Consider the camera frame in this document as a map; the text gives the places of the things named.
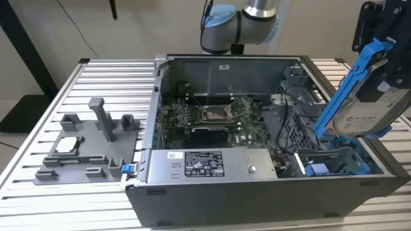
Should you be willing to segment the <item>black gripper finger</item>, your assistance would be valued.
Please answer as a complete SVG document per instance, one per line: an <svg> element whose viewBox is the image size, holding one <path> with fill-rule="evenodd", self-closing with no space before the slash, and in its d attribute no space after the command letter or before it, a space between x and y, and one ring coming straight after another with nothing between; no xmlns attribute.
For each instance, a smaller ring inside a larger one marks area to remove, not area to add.
<svg viewBox="0 0 411 231"><path fill-rule="evenodd" d="M376 3L366 1L360 7L356 29L351 49L354 52L360 52L370 39L368 25L372 17L376 14Z"/></svg>
<svg viewBox="0 0 411 231"><path fill-rule="evenodd" d="M378 40L362 50L358 64L366 71L356 98L375 102L390 90L411 89L411 38Z"/></svg>

